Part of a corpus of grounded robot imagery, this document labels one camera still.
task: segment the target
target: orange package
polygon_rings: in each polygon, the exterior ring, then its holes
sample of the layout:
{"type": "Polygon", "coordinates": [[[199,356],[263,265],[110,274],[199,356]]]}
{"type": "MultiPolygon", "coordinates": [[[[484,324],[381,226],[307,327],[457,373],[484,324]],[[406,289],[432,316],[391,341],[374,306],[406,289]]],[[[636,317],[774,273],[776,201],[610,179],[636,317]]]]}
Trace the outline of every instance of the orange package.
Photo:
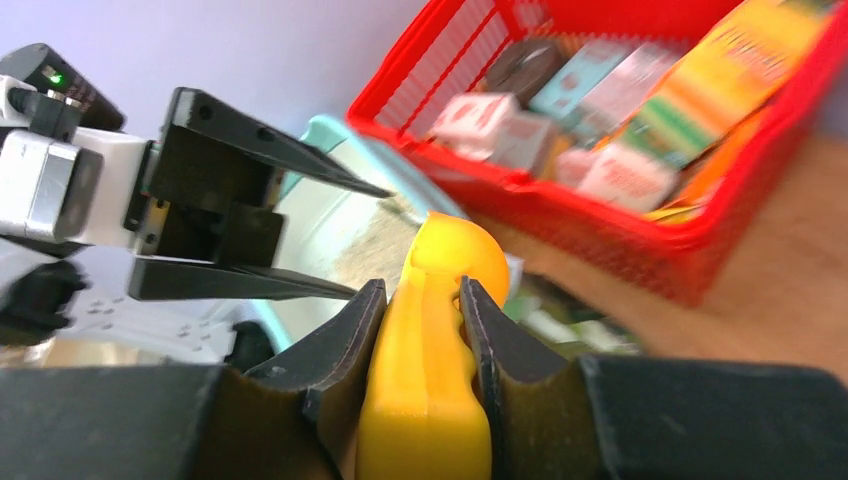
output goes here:
{"type": "Polygon", "coordinates": [[[712,196],[727,171],[733,166],[739,152],[759,130],[760,124],[768,112],[769,107],[763,108],[733,129],[725,140],[708,154],[709,157],[705,159],[701,170],[692,177],[692,180],[667,206],[703,205],[709,201],[709,197],[712,196]]]}

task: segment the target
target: red plastic basket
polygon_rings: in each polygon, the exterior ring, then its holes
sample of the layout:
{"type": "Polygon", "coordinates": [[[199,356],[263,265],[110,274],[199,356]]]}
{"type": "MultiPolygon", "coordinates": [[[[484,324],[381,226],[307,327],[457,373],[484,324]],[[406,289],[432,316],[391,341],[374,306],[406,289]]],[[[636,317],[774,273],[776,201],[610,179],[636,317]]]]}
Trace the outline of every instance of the red plastic basket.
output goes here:
{"type": "Polygon", "coordinates": [[[694,45],[738,0],[431,0],[351,105],[360,132],[403,152],[469,210],[491,216],[613,274],[686,304],[700,302],[728,253],[809,131],[848,52],[844,7],[774,99],[760,131],[697,219],[662,226],[550,182],[464,160],[424,135],[510,43],[540,29],[694,45]]]}

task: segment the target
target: snack package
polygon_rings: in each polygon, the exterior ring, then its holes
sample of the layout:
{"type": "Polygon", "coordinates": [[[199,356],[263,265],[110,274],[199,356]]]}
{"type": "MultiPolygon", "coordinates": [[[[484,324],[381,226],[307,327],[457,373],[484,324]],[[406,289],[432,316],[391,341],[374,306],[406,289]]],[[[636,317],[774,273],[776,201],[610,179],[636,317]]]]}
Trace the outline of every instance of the snack package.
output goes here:
{"type": "Polygon", "coordinates": [[[700,205],[688,207],[663,207],[659,210],[646,213],[642,216],[649,222],[656,222],[663,225],[679,225],[686,223],[701,214],[704,207],[700,205]]]}
{"type": "Polygon", "coordinates": [[[595,152],[582,148],[566,150],[556,159],[556,182],[563,187],[577,188],[597,158],[595,152]]]}
{"type": "Polygon", "coordinates": [[[556,139],[553,120],[520,112],[505,119],[497,132],[495,151],[489,162],[542,176],[548,152],[556,139]]]}
{"type": "Polygon", "coordinates": [[[677,185],[679,172],[642,152],[612,142],[597,158],[577,192],[636,213],[657,208],[677,185]]]}
{"type": "Polygon", "coordinates": [[[448,102],[431,134],[460,155],[486,160],[494,152],[501,126],[518,112],[512,94],[462,93],[448,102]]]}
{"type": "Polygon", "coordinates": [[[583,148],[592,148],[617,131],[680,59],[653,43],[637,48],[604,77],[577,106],[579,123],[572,133],[583,148]]]}
{"type": "Polygon", "coordinates": [[[827,11],[809,2],[745,1],[675,65],[623,140],[685,167],[789,79],[827,26],[827,11]]]}
{"type": "Polygon", "coordinates": [[[551,77],[565,65],[556,39],[529,38],[506,47],[486,72],[490,92],[509,92],[526,107],[551,77]]]}
{"type": "Polygon", "coordinates": [[[739,152],[756,135],[769,112],[766,107],[739,124],[724,141],[707,154],[699,171],[681,189],[670,205],[703,205],[709,201],[724,176],[733,167],[739,152]]]}
{"type": "Polygon", "coordinates": [[[530,110],[553,118],[567,133],[579,120],[580,100],[631,51],[622,43],[588,41],[530,100],[530,110]]]}

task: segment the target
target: wooden table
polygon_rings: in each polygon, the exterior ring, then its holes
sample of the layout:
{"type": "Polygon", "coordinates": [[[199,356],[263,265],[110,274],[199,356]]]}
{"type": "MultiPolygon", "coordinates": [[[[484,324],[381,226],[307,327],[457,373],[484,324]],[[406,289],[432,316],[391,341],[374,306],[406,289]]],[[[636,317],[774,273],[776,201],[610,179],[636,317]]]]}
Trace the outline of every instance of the wooden table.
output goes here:
{"type": "Polygon", "coordinates": [[[816,135],[799,155],[694,309],[475,220],[526,270],[619,318],[653,354],[814,365],[848,383],[848,144],[816,135]]]}

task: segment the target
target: yellow object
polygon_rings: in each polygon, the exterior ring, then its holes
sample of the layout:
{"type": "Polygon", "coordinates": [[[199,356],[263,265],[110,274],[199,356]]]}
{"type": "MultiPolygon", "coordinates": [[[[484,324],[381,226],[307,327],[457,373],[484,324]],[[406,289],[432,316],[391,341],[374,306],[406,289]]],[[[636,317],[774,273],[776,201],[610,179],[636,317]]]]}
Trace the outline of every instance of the yellow object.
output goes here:
{"type": "Polygon", "coordinates": [[[769,107],[766,107],[740,123],[724,142],[709,154],[709,157],[704,160],[704,166],[671,203],[673,205],[702,205],[709,201],[724,176],[733,167],[739,152],[759,130],[760,123],[768,111],[769,107]]]}
{"type": "Polygon", "coordinates": [[[829,19],[803,2],[743,2],[675,65],[628,141],[682,168],[783,86],[829,19]]]}
{"type": "Polygon", "coordinates": [[[430,213],[383,318],[359,422],[358,480],[489,480],[489,423],[456,299],[463,275],[503,306],[506,258],[479,226],[430,213]]]}
{"type": "Polygon", "coordinates": [[[648,212],[642,216],[645,220],[649,222],[657,222],[663,225],[677,225],[681,223],[686,223],[689,220],[697,217],[701,214],[702,207],[700,205],[688,206],[688,207],[671,207],[671,208],[662,208],[660,210],[654,210],[653,212],[648,212]]]}

